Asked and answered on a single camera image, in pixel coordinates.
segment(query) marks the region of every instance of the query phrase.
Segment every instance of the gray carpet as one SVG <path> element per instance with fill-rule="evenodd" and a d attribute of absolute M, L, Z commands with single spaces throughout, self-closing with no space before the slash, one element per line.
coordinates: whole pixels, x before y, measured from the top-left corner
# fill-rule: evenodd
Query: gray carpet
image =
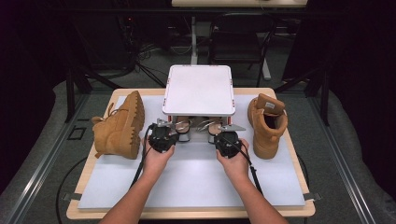
<path fill-rule="evenodd" d="M 262 87 L 275 88 L 282 84 L 280 79 L 291 46 L 292 41 L 289 39 L 274 38 L 267 56 L 273 79 L 262 81 Z M 200 46 L 199 50 L 199 63 L 204 64 L 206 63 L 205 45 Z M 164 74 L 153 72 L 163 82 L 166 80 L 165 74 L 168 73 L 171 65 L 190 63 L 190 53 L 178 54 L 173 51 L 165 52 L 157 49 L 153 50 L 149 56 L 141 63 L 162 71 Z M 245 68 L 239 65 L 232 66 L 236 87 L 255 85 L 257 68 L 253 67 L 250 71 Z M 126 88 L 160 88 L 142 71 L 133 71 L 128 76 L 112 80 Z M 0 197 L 0 207 L 2 208 L 0 223 L 6 223 L 7 220 L 17 220 L 21 223 L 58 222 L 55 208 L 58 187 L 69 169 L 87 156 L 93 139 L 92 124 L 89 119 L 93 116 L 102 116 L 105 113 L 111 95 L 111 90 L 102 83 L 92 80 L 92 85 L 94 91 L 90 95 L 80 95 L 77 92 L 82 107 L 69 125 L 64 125 L 66 113 L 65 85 L 62 83 L 54 89 L 57 93 L 57 102 L 51 118 L 22 168 Z M 307 220 L 308 223 L 396 223 L 396 219 L 393 219 L 384 211 L 384 192 L 374 182 L 369 170 L 361 161 L 360 145 L 356 133 L 337 98 L 331 94 L 329 102 L 329 122 L 331 126 L 329 129 L 336 139 L 337 146 L 342 151 L 348 168 L 361 190 L 361 195 L 373 215 L 373 219 L 369 219 L 368 222 L 362 221 L 360 213 L 351 200 L 346 181 L 334 161 L 332 146 L 323 131 L 321 121 L 318 119 L 317 99 L 305 98 L 302 93 L 303 88 L 304 83 L 297 85 L 288 92 L 278 94 L 277 97 L 286 104 L 290 120 L 288 127 L 290 136 L 296 152 L 306 165 L 310 190 L 319 192 L 323 196 L 322 200 L 315 202 L 317 212 Z M 85 133 L 80 140 L 64 139 L 58 141 L 62 136 L 67 138 L 74 127 L 85 129 Z M 76 131 L 71 137 L 78 137 L 78 132 L 82 131 Z M 59 154 L 52 155 L 53 163 L 49 172 L 39 174 L 36 171 L 37 167 L 40 167 L 42 161 L 54 150 L 54 147 L 59 148 Z M 78 165 L 66 178 L 61 196 L 65 192 L 74 191 L 82 167 L 83 163 Z M 28 186 L 29 181 L 35 175 L 43 175 L 44 182 L 39 185 L 37 191 L 28 190 L 28 194 L 24 194 L 25 187 Z M 29 197 L 26 199 L 26 197 L 22 198 L 21 195 L 28 195 Z M 18 207 L 20 202 L 27 202 L 27 204 L 25 207 Z M 60 201 L 59 205 L 63 223 L 98 222 L 98 220 L 69 220 L 65 217 L 68 202 Z M 304 219 L 300 217 L 288 218 L 288 221 L 290 223 L 304 223 Z M 142 223 L 248 223 L 248 221 L 246 219 L 144 220 Z"/>

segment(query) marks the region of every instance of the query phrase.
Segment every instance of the boot laces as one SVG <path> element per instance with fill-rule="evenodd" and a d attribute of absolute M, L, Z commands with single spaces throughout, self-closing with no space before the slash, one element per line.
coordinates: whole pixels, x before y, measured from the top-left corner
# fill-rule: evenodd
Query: boot laces
<path fill-rule="evenodd" d="M 100 118 L 101 121 L 107 120 L 111 116 L 117 114 L 117 112 L 119 112 L 119 111 L 122 111 L 122 110 L 128 111 L 128 109 L 113 109 L 113 110 L 111 110 L 113 108 L 113 106 L 114 106 L 114 103 L 111 103 L 111 105 L 108 107 L 108 110 L 107 110 L 107 118 Z"/>

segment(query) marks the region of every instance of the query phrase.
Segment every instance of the black chair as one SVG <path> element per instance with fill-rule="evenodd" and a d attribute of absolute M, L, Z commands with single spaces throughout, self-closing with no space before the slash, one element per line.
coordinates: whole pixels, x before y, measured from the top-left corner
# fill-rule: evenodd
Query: black chair
<path fill-rule="evenodd" d="M 264 13 L 225 13 L 210 25 L 209 64 L 259 64 L 256 87 L 260 86 L 265 53 L 276 21 Z"/>

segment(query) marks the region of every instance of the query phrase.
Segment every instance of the tan work boot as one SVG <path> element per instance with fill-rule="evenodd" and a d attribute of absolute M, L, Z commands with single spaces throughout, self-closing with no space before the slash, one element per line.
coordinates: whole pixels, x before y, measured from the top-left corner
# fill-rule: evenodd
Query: tan work boot
<path fill-rule="evenodd" d="M 138 91 L 130 93 L 120 108 L 110 112 L 106 119 L 92 118 L 94 145 L 99 158 L 102 154 L 121 155 L 136 159 L 140 146 L 139 133 L 145 123 L 145 108 Z"/>
<path fill-rule="evenodd" d="M 253 149 L 256 156 L 272 159 L 277 153 L 279 138 L 288 126 L 285 104 L 260 93 L 251 100 L 247 118 L 254 129 Z"/>

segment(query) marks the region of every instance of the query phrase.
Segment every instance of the desk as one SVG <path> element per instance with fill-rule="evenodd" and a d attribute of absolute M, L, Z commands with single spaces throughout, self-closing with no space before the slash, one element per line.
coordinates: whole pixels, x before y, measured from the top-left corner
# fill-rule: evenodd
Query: desk
<path fill-rule="evenodd" d="M 137 89 L 141 95 L 164 95 L 165 89 Z M 109 101 L 116 103 L 120 96 L 125 96 L 130 93 L 131 89 L 120 89 L 115 90 Z M 235 88 L 234 94 L 250 94 L 255 95 L 260 92 L 275 97 L 275 93 L 272 89 L 268 88 Z M 285 140 L 288 144 L 290 156 L 295 168 L 296 174 L 299 179 L 299 183 L 303 193 L 308 193 L 309 189 L 304 180 L 304 174 L 301 169 L 300 163 L 298 162 L 293 144 L 290 139 L 288 130 L 284 133 Z M 82 194 L 87 186 L 90 179 L 93 167 L 96 163 L 94 157 L 96 150 L 92 146 L 88 159 L 85 163 L 81 177 L 78 181 L 75 193 Z M 315 206 L 312 201 L 306 201 L 305 206 L 276 206 L 276 209 L 284 217 L 310 217 L 315 213 Z M 106 214 L 107 210 L 92 210 L 92 211 L 81 211 L 78 209 L 78 201 L 72 200 L 67 209 L 67 217 L 71 219 L 90 219 L 90 218 L 102 218 Z M 189 219 L 189 218 L 241 218 L 248 217 L 248 214 L 244 208 L 145 208 L 141 218 L 145 219 Z"/>

